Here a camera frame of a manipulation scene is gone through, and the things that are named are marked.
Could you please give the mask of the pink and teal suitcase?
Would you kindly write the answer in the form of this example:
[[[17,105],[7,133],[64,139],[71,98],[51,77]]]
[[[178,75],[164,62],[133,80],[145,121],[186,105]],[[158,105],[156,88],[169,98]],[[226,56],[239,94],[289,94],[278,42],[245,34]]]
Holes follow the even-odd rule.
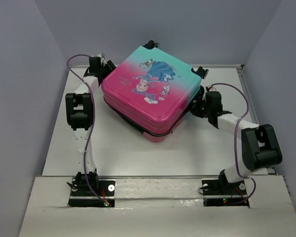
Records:
[[[150,40],[139,46],[102,82],[104,101],[130,126],[154,143],[181,123],[208,75],[159,49]]]

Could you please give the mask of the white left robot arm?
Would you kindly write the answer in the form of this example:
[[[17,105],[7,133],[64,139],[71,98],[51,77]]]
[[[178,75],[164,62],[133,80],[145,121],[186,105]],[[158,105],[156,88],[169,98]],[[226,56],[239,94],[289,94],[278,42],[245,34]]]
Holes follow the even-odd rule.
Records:
[[[81,77],[69,66],[70,61],[79,56],[72,56],[67,61],[70,72],[80,80],[77,89],[65,95],[66,119],[74,133],[78,163],[77,174],[70,187],[72,190],[97,196],[99,178],[91,144],[96,117],[93,92],[115,69],[115,65],[111,61],[107,62],[102,53],[96,56],[86,55],[89,66]]]

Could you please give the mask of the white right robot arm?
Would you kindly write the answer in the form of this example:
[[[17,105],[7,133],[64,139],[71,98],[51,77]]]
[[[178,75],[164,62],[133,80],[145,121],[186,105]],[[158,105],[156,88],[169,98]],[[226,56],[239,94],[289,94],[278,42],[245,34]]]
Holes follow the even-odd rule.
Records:
[[[216,188],[228,194],[235,185],[253,173],[282,162],[283,156],[275,130],[270,124],[256,124],[225,111],[222,96],[217,91],[204,92],[201,88],[190,112],[207,119],[216,129],[233,135],[235,165],[220,172]]]

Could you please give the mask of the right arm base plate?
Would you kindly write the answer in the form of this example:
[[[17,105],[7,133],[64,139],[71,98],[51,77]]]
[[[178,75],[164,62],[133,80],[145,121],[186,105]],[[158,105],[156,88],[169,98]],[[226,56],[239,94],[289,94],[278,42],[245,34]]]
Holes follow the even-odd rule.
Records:
[[[244,181],[223,186],[218,179],[202,180],[198,193],[205,207],[250,206]]]

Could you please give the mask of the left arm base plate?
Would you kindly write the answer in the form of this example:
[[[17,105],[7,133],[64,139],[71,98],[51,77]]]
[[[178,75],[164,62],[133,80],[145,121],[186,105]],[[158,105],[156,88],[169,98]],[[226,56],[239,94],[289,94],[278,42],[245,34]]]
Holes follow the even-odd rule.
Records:
[[[70,207],[115,207],[115,180],[113,179],[100,179],[98,189],[93,188],[98,196],[94,195],[87,185],[78,188],[74,179],[67,185],[70,187],[68,200]]]

